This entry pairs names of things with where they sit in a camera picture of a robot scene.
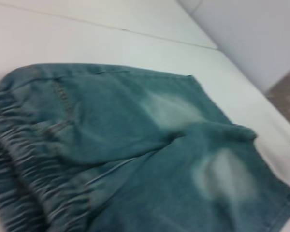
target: denim shorts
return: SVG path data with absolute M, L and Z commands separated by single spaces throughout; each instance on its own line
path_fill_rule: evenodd
M 255 138 L 192 76 L 17 69 L 0 83 L 0 218 L 9 232 L 278 232 L 290 187 Z

